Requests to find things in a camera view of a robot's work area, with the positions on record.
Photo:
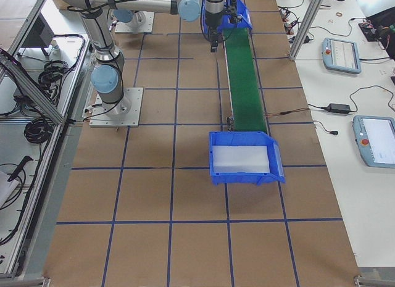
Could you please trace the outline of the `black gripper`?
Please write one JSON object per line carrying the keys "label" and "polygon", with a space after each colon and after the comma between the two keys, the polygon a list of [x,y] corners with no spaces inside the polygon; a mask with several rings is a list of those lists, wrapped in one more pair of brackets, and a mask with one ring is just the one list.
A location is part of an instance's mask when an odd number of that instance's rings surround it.
{"label": "black gripper", "polygon": [[237,0],[225,0],[225,15],[230,23],[239,23]]}
{"label": "black gripper", "polygon": [[216,28],[209,27],[208,28],[208,37],[209,37],[209,42],[210,42],[210,51],[211,52],[216,52],[218,48],[218,42],[219,42],[219,34]]}

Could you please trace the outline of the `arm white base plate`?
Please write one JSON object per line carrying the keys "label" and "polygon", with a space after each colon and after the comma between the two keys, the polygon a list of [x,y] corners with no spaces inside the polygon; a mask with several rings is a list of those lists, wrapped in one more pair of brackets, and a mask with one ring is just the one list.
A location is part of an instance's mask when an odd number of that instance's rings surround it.
{"label": "arm white base plate", "polygon": [[154,13],[146,11],[114,10],[116,18],[115,33],[140,34],[151,33],[154,22]]}
{"label": "arm white base plate", "polygon": [[91,127],[137,127],[143,100],[143,88],[125,88],[124,97],[114,108],[102,103],[101,97],[96,95],[96,103],[101,104],[93,109],[89,119]]}

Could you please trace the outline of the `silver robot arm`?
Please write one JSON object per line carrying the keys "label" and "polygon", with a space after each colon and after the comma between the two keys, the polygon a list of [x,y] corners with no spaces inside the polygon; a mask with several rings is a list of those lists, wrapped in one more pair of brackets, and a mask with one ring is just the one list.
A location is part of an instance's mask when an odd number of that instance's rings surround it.
{"label": "silver robot arm", "polygon": [[218,46],[218,27],[224,13],[224,0],[63,0],[70,12],[78,12],[91,40],[98,62],[91,82],[102,101],[103,114],[120,117],[130,110],[125,96],[122,70],[124,57],[109,31],[104,9],[157,12],[179,15],[187,22],[205,15],[211,51]]}
{"label": "silver robot arm", "polygon": [[[237,25],[242,19],[238,10],[239,0],[223,0],[222,4],[223,10],[220,15],[221,19],[219,26],[230,27],[232,25]],[[187,22],[193,22],[202,15],[205,20],[205,25],[208,27],[209,14],[206,7],[210,7],[209,1],[181,0],[181,3],[177,5],[177,11],[179,16]],[[148,11],[117,9],[113,10],[113,14],[119,22],[124,23],[126,26],[130,27],[130,29],[140,28],[154,20],[154,12]]]}

